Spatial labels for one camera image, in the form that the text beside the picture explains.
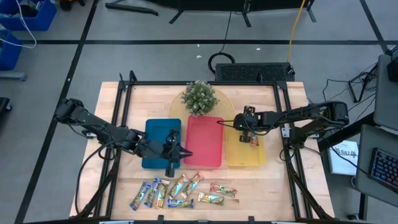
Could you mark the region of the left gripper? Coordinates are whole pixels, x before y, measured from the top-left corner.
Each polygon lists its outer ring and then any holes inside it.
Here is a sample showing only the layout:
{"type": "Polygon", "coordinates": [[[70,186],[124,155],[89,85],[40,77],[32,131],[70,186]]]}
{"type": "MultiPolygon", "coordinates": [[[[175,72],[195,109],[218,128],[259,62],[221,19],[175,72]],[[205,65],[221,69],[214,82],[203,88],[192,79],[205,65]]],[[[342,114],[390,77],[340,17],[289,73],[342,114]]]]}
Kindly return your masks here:
{"type": "MultiPolygon", "coordinates": [[[[158,158],[165,159],[168,161],[167,167],[165,168],[166,177],[174,177],[175,168],[174,164],[179,162],[180,157],[180,133],[176,129],[171,129],[169,134],[165,137],[165,143],[156,142],[156,151],[158,152],[158,158]]],[[[182,148],[182,159],[193,155],[192,151],[182,148]]]]}

